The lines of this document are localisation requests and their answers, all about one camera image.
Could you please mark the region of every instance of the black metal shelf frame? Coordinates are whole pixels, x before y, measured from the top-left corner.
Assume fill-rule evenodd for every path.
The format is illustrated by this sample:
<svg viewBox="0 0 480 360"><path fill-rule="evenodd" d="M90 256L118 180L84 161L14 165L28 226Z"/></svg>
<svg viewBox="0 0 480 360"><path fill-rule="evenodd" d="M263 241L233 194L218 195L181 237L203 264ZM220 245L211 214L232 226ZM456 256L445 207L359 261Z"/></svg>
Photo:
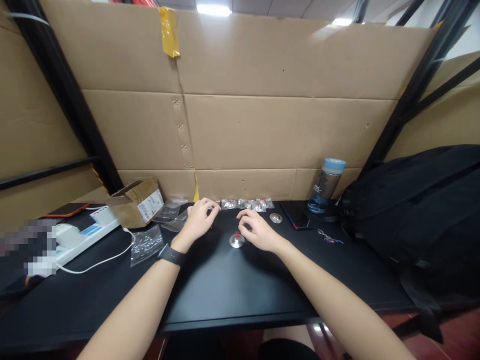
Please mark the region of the black metal shelf frame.
<svg viewBox="0 0 480 360"><path fill-rule="evenodd" d="M415 12L412 11L412 9L418 9L422 1L423 0L414 0L398 21L397 25L399 25L399 23L405 24ZM440 99L448 91L480 70L480 60L477 59L421 100L443 59L465 32L465 24L477 8L479 2L480 0L444 0L435 17L433 26L439 24L441 21L443 22L439 26L438 31L398 100L395 109L368 156L359 177L364 176L371 170L372 167L375 166L375 163L385 159L406 123Z"/></svg>
<svg viewBox="0 0 480 360"><path fill-rule="evenodd" d="M464 33L464 26L479 2L480 0L444 0L431 26L437 26L441 22L442 24L400 97L360 176L368 172L375 162L385 158L407 122L480 70L480 59L477 59L421 100L442 59ZM48 22L39 0L6 0L6 3L13 13L32 15ZM396 25L406 24L422 3L423 0L413 0ZM357 0L353 22L363 22L368 4L369 0ZM87 158L4 179L0 181L0 190L88 163L94 164L110 193L120 190L123 187L122 180L53 30L49 25L33 19L15 18L15 21L70 126L85 149Z"/></svg>
<svg viewBox="0 0 480 360"><path fill-rule="evenodd" d="M35 57L43 75L55 95L73 132L80 141L86 158L29 172L0 181L0 190L58 174L82 165L92 164L110 194L123 188L122 180L110 156L109 150L95 123L82 91L65 58L55 33L39 0L6 0L12 13L32 15L46 23L15 17L26 43Z"/></svg>

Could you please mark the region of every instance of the person's left hand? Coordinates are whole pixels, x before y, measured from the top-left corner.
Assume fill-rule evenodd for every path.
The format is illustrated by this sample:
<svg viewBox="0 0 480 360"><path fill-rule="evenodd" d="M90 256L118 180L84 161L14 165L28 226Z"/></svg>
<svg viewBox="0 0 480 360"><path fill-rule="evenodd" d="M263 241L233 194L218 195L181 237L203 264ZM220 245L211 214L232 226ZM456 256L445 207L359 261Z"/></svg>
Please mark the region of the person's left hand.
<svg viewBox="0 0 480 360"><path fill-rule="evenodd" d="M209 208L213 208L213 210L207 216ZM194 241L210 229L220 210L220 206L215 201L206 197L197 201L193 206L189 206L188 218L183 229L173 239L172 249L186 253Z"/></svg>

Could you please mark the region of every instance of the cardboard wall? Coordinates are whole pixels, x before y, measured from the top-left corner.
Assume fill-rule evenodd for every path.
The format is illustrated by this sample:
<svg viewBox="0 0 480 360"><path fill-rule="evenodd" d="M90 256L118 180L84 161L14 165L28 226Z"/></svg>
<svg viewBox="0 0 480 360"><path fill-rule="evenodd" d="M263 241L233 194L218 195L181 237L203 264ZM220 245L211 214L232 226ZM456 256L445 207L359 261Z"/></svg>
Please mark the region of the cardboard wall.
<svg viewBox="0 0 480 360"><path fill-rule="evenodd" d="M125 183L163 195L308 197L326 157L364 165L434 30L41 0Z"/></svg>
<svg viewBox="0 0 480 360"><path fill-rule="evenodd" d="M0 179L86 157L0 2ZM0 232L15 231L99 186L90 166L0 191Z"/></svg>
<svg viewBox="0 0 480 360"><path fill-rule="evenodd" d="M424 97L480 57L480 51L442 63ZM446 145L480 144L480 71L410 121L386 160L417 154Z"/></svg>

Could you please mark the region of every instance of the watch strap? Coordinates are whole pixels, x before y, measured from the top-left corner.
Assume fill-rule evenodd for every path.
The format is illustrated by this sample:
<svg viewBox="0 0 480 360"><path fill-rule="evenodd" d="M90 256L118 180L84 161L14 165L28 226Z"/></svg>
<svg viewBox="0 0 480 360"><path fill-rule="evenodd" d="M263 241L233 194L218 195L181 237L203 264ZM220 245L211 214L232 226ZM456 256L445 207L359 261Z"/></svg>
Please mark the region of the watch strap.
<svg viewBox="0 0 480 360"><path fill-rule="evenodd" d="M186 258L187 258L186 254L172 249L170 247L170 244L165 245L163 249L160 250L160 252L158 253L158 256L156 257L157 260L165 259L180 267L185 263Z"/></svg>

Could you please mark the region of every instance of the hand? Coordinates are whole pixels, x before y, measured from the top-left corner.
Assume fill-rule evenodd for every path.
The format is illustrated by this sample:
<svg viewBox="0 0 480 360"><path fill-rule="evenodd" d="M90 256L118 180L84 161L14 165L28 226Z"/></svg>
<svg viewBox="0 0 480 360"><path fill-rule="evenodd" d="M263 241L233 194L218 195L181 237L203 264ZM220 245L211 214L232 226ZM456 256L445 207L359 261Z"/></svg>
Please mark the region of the hand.
<svg viewBox="0 0 480 360"><path fill-rule="evenodd" d="M213 208L213 210L207 216L209 208ZM180 233L173 239L171 248L186 253L194 241L210 229L220 210L220 206L215 201L206 197L197 201L195 205L189 206L186 223Z"/></svg>
<svg viewBox="0 0 480 360"><path fill-rule="evenodd" d="M278 235L256 211L242 210L236 218L240 219L238 225L240 233L260 250L276 253L283 244L288 243L288 240ZM251 232L247 230L245 224L250 225Z"/></svg>

